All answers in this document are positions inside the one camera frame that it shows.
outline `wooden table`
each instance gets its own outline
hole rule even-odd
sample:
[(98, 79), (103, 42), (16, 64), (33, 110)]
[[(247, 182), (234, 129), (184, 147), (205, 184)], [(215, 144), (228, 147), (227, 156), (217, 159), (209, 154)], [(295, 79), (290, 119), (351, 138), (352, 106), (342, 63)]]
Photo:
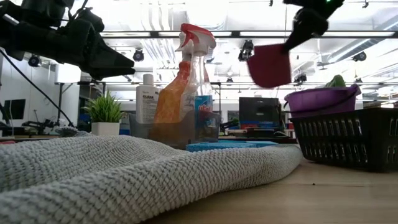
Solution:
[(398, 172), (375, 174), (303, 161), (287, 178), (213, 195), (153, 223), (398, 223)]

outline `ceiling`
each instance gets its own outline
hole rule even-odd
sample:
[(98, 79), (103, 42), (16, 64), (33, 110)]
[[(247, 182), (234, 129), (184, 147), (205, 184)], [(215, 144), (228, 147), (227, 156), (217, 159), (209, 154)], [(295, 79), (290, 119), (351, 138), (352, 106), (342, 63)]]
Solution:
[[(73, 11), (82, 4), (75, 1)], [(308, 82), (326, 83), (336, 74), (342, 74), (347, 82), (355, 77), (363, 78), (363, 82), (394, 82), (398, 75), (398, 40), (369, 39), (371, 31), (398, 31), (398, 0), (346, 0), (329, 19), (329, 30), (341, 32), (335, 39), (312, 39), (294, 48), (290, 52), (292, 76), (306, 73)], [(105, 23), (106, 31), (148, 31), (175, 30), (189, 22), (209, 30), (261, 30), (265, 35), (270, 31), (292, 30), (292, 19), (299, 9), (297, 6), (282, 4), (282, 1), (250, 1), (250, 0), (101, 0), (88, 1), (93, 12)], [(363, 36), (353, 39), (352, 35)], [(181, 53), (175, 52), (179, 46), (178, 39), (107, 39), (106, 43), (132, 58), (137, 48), (143, 49), (145, 59), (136, 63), (137, 73), (130, 75), (135, 81), (142, 80), (144, 73), (153, 73), (158, 82), (170, 82), (176, 76)], [(222, 99), (239, 98), (239, 96), (280, 97), (297, 91), (297, 87), (285, 86), (279, 90), (257, 90), (253, 86), (247, 65), (238, 61), (240, 48), (245, 38), (219, 38), (212, 57), (214, 60), (206, 65), (212, 82), (225, 82), (233, 77), (235, 82), (247, 82), (245, 85), (223, 86)], [(283, 43), (278, 39), (255, 38), (254, 45)], [(364, 62), (350, 60), (355, 50), (364, 51), (368, 58)], [(126, 82), (123, 77), (109, 78), (107, 82)], [(300, 88), (313, 88), (318, 85), (306, 85)], [(362, 86), (364, 97), (376, 98), (386, 96), (377, 91), (382, 85)], [(109, 86), (115, 91), (134, 91), (135, 86)], [(133, 98), (131, 92), (126, 98)]]

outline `purple bucket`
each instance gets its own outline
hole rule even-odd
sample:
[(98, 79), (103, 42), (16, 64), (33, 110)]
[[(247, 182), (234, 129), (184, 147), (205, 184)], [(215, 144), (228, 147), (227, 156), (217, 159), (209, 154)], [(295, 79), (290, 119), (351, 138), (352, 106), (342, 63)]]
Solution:
[(359, 94), (361, 89), (354, 84), (350, 87), (298, 91), (287, 95), (285, 100), (289, 103), (292, 118), (303, 118), (354, 111)]

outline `potted plant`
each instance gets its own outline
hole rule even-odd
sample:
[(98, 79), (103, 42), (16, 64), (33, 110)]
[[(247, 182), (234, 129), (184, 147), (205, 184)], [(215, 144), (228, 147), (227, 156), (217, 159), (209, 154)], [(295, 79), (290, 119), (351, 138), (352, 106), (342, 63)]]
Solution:
[(95, 100), (90, 100), (88, 106), (83, 109), (91, 117), (91, 133), (98, 136), (117, 136), (119, 135), (120, 103), (116, 101), (110, 92), (106, 96), (100, 96)]

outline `black plastic basket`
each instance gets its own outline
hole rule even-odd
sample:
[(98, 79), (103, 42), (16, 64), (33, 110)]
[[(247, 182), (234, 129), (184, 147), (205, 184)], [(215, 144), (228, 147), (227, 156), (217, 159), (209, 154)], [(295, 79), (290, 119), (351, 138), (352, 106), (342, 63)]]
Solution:
[(398, 110), (373, 108), (291, 121), (310, 161), (370, 171), (398, 168)]

